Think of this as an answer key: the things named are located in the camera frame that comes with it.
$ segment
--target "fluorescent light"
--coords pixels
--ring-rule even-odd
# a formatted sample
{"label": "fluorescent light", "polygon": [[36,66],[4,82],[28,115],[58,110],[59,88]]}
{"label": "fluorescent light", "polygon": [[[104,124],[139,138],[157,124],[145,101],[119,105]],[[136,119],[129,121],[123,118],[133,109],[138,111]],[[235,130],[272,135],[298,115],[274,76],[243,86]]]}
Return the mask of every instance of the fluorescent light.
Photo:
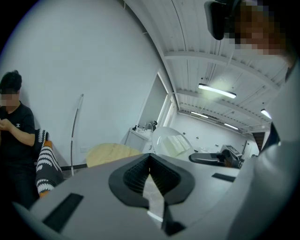
{"label": "fluorescent light", "polygon": [[198,115],[198,116],[201,116],[201,117],[204,117],[204,118],[208,118],[208,116],[205,116],[205,115],[202,115],[202,114],[199,114],[197,112],[191,112],[192,114],[195,114],[195,115]]}
{"label": "fluorescent light", "polygon": [[227,123],[224,123],[224,125],[229,126],[229,127],[233,128],[233,129],[235,129],[235,130],[239,130],[237,127],[231,126],[231,125],[229,125],[229,124],[227,124]]}
{"label": "fluorescent light", "polygon": [[269,114],[265,109],[262,109],[262,110],[261,110],[261,113],[262,113],[263,115],[267,116],[268,118],[272,119],[271,116],[270,116],[270,114]]}
{"label": "fluorescent light", "polygon": [[216,92],[216,93],[222,94],[222,95],[230,97],[230,98],[236,98],[236,94],[235,93],[228,92],[228,91],[223,91],[223,90],[216,89],[216,88],[212,88],[212,87],[210,87],[210,86],[208,86],[206,84],[200,83],[199,84],[199,88],[200,89],[204,89],[204,90],[208,90],[208,91],[211,91],[211,92]]}

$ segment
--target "black t-shirt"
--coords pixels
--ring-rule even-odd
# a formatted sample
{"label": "black t-shirt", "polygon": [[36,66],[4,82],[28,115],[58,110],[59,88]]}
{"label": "black t-shirt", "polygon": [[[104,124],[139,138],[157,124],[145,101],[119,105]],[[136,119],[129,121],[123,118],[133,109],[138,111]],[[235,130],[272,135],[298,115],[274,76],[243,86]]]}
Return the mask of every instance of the black t-shirt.
{"label": "black t-shirt", "polygon": [[[34,134],[34,118],[30,108],[23,105],[8,114],[5,107],[0,108],[0,118],[8,119],[23,132]],[[0,160],[8,166],[33,166],[32,147],[18,141],[10,132],[1,131]]]}

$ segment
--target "desk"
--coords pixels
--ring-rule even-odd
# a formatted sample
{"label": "desk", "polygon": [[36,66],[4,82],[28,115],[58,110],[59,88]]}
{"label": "desk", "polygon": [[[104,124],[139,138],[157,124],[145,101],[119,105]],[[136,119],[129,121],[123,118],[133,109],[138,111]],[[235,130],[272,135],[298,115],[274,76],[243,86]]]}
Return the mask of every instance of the desk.
{"label": "desk", "polygon": [[140,154],[142,154],[140,151],[125,145],[103,143],[89,150],[86,156],[86,163],[88,167],[93,167]]}

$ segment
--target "black hair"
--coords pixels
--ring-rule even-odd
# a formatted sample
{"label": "black hair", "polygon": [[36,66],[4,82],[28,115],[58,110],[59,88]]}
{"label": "black hair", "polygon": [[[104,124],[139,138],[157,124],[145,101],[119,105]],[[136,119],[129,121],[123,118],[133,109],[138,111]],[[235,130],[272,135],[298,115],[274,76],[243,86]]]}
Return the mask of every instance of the black hair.
{"label": "black hair", "polygon": [[0,94],[16,94],[21,84],[22,77],[17,70],[5,73],[0,82]]}

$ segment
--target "white cabinet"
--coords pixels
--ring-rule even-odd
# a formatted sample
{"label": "white cabinet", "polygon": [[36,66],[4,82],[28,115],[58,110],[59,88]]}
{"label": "white cabinet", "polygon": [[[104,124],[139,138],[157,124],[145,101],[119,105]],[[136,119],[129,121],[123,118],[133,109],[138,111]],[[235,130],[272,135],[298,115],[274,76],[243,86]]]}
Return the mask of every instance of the white cabinet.
{"label": "white cabinet", "polygon": [[125,145],[142,153],[153,153],[152,132],[138,133],[130,129]]}

